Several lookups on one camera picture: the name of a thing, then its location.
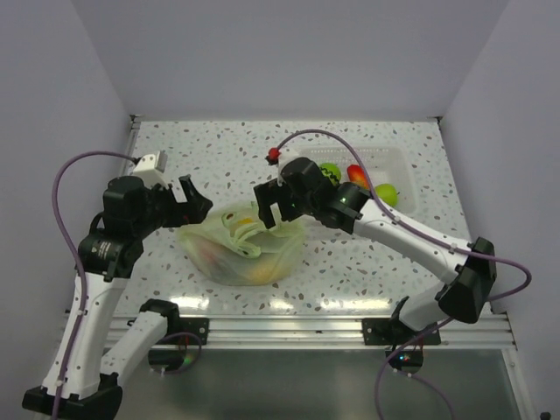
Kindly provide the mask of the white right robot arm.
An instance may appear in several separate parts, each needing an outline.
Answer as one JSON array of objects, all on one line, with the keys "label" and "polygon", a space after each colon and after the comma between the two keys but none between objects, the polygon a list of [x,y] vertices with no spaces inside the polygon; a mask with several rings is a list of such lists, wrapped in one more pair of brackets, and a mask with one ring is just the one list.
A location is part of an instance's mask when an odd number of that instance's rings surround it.
[{"label": "white right robot arm", "polygon": [[478,322],[496,278],[494,245],[447,237],[391,208],[380,208],[370,191],[351,182],[334,185],[307,157],[285,164],[277,178],[255,186],[266,228],[306,215],[323,226],[379,242],[438,278],[435,286],[401,299],[380,333],[406,344],[446,319]]}]

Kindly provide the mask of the light green plastic bag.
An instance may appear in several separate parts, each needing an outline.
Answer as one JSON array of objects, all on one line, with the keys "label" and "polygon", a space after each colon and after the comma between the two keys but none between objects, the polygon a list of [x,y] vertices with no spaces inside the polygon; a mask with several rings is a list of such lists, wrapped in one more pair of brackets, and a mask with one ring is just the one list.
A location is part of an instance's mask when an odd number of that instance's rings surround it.
[{"label": "light green plastic bag", "polygon": [[212,211],[200,224],[176,229],[178,245],[194,267],[209,280],[226,286],[262,286],[288,277],[299,264],[305,228],[282,221],[268,229],[254,201]]}]

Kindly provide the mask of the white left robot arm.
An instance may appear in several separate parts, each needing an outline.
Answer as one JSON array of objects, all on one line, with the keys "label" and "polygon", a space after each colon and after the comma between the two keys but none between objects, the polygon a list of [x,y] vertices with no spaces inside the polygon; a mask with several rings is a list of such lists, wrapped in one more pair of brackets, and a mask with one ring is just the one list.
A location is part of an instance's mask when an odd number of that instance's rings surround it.
[{"label": "white left robot arm", "polygon": [[123,388],[156,344],[200,350],[209,323],[184,321],[170,301],[150,298],[129,330],[105,348],[118,301],[144,252],[143,241],[160,228],[201,223],[213,203],[190,176],[179,183],[184,202],[161,184],[148,187],[137,176],[114,178],[103,194],[103,210],[74,251],[73,304],[59,350],[43,382],[25,391],[24,409],[52,419],[113,419]]}]

